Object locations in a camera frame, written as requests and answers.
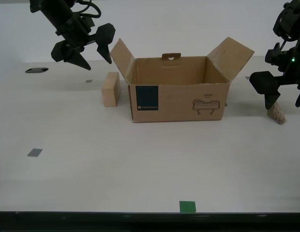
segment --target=box flap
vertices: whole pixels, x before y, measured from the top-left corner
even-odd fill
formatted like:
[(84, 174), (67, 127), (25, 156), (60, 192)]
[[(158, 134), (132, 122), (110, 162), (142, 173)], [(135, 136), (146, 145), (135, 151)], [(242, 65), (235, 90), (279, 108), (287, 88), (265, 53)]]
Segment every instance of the box flap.
[(228, 37), (207, 57), (225, 78), (232, 81), (253, 54), (250, 48)]
[(111, 50), (110, 55), (119, 68), (125, 81), (130, 84), (133, 74), (132, 67), (134, 67), (135, 58), (121, 39), (119, 39), (114, 48)]

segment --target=white wall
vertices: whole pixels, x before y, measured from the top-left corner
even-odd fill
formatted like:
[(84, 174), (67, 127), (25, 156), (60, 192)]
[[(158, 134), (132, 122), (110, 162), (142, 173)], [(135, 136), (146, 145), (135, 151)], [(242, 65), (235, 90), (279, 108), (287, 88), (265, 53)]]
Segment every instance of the white wall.
[[(287, 0), (105, 0), (96, 25), (112, 23), (135, 57), (181, 52), (208, 54), (230, 36), (264, 56), (276, 42), (272, 31)], [(0, 55), (22, 62), (52, 61), (50, 52), (62, 40), (29, 3), (0, 4)], [(96, 45), (86, 47), (88, 60), (102, 59)]]

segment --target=cork piece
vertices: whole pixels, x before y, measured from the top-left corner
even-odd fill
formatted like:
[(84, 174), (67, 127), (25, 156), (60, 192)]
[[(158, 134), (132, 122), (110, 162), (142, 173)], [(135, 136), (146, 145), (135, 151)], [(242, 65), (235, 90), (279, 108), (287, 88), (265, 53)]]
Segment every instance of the cork piece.
[(282, 125), (285, 124), (286, 119), (285, 116), (279, 107), (278, 103), (275, 103), (268, 111), (267, 116), (273, 119), (278, 124)]
[(109, 72), (102, 88), (105, 107), (116, 107), (120, 96), (120, 77), (118, 72)]

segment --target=gray tape marker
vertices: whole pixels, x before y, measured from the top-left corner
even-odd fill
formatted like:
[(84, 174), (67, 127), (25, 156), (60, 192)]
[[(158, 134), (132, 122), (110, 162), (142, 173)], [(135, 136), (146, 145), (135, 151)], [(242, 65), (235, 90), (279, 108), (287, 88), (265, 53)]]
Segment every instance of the gray tape marker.
[(33, 150), (28, 154), (28, 157), (38, 157), (42, 151), (42, 149), (33, 148)]

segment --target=cardboard box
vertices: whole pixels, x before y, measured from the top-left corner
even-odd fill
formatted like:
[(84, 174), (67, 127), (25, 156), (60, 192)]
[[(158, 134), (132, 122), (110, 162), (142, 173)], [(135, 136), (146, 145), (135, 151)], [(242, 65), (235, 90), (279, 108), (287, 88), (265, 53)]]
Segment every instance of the cardboard box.
[(135, 59), (121, 39), (110, 52), (128, 84), (134, 122), (221, 120), (231, 81), (253, 53), (231, 38), (206, 57)]

